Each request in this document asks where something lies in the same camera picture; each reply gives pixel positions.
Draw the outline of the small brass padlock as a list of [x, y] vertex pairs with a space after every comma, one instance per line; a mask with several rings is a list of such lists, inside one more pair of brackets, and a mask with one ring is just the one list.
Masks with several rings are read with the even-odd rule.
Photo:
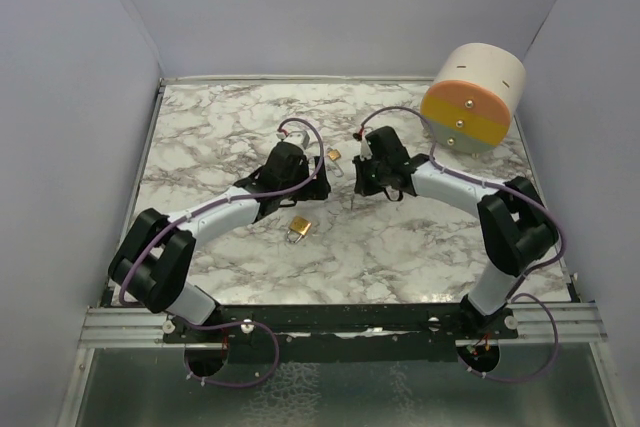
[[340, 166], [342, 155], [338, 149], [329, 148], [326, 152], [327, 169], [337, 178], [344, 176], [344, 171]]

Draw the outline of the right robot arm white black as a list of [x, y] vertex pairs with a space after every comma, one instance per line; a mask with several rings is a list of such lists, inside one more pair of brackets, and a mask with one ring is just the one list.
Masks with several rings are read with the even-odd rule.
[[438, 167], [433, 156], [410, 156], [391, 127], [356, 135], [361, 153], [353, 158], [354, 193], [384, 194], [392, 202], [406, 195], [436, 200], [480, 223], [488, 262], [460, 302], [459, 325], [469, 337], [491, 331], [526, 269], [559, 240], [558, 228], [531, 181], [486, 181]]

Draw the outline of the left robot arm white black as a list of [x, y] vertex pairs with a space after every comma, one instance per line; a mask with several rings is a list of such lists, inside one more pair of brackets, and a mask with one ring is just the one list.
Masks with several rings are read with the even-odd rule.
[[221, 327], [219, 303], [187, 281], [194, 253], [281, 207], [327, 199], [324, 156], [312, 161], [310, 166], [301, 147], [280, 141], [263, 166], [211, 201], [170, 215], [142, 211], [111, 260], [110, 279], [150, 312], [184, 319], [195, 339], [214, 339]]

